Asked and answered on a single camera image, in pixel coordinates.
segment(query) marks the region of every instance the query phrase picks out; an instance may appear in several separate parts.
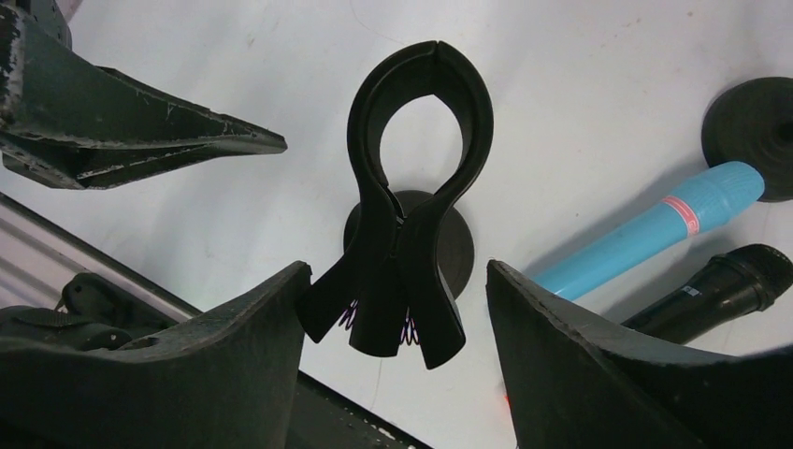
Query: white surface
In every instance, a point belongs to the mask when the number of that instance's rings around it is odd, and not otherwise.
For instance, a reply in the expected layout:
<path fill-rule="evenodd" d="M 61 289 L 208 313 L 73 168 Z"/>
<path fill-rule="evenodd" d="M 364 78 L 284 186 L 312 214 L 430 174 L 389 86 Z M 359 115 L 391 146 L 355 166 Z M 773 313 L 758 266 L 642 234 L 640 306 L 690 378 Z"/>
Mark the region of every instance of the white surface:
<path fill-rule="evenodd" d="M 61 13 L 64 14 L 66 21 L 70 21 L 72 17 L 74 17 L 77 9 L 79 8 L 79 4 L 82 3 L 82 0 L 55 0 L 55 3 L 58 4 L 58 7 L 61 9 Z"/>
<path fill-rule="evenodd" d="M 78 54 L 284 134 L 290 149 L 109 192 L 48 190 L 0 170 L 0 190 L 201 308 L 295 259 L 316 278 L 338 259 L 357 202 L 345 131 L 359 83 L 403 46 L 451 43 L 481 71 L 496 113 L 490 159 L 458 204 L 477 244 L 458 299 L 469 344 L 426 372 L 415 348 L 381 362 L 337 330 L 307 341 L 302 368 L 434 447 L 511 448 L 486 261 L 536 272 L 702 170 L 699 126 L 717 93 L 793 74 L 791 15 L 786 0 L 89 0 L 71 22 Z M 392 184 L 440 186 L 457 132 L 440 102 L 408 105 L 386 129 Z M 581 303 L 618 319 L 629 307 L 616 300 L 657 299 L 718 251 L 766 242 L 793 255 L 791 218 L 793 204 L 757 204 Z M 696 345 L 744 354 L 790 342 L 792 312 L 788 294 Z"/>

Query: round black base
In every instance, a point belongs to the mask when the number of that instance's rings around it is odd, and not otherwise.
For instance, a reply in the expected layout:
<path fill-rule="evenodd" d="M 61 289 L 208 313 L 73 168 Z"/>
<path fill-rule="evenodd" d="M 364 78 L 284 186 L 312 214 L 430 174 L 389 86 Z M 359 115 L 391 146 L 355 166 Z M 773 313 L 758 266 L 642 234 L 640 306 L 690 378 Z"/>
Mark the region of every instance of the round black base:
<path fill-rule="evenodd" d="M 416 206 L 428 200 L 432 194 L 418 190 L 406 190 L 394 194 L 405 215 L 408 216 Z M 347 224 L 344 226 L 344 249 L 350 245 L 358 227 L 358 219 L 361 215 L 361 205 L 358 203 L 350 212 Z M 460 296 L 466 285 L 469 283 L 471 272 L 473 272 L 473 236 L 466 220 L 452 208 L 446 214 L 443 224 L 440 227 L 440 237 L 438 239 L 438 266 L 449 291 L 454 299 Z"/>
<path fill-rule="evenodd" d="M 793 79 L 760 78 L 721 94 L 702 124 L 708 166 L 741 161 L 766 183 L 760 201 L 793 198 Z"/>

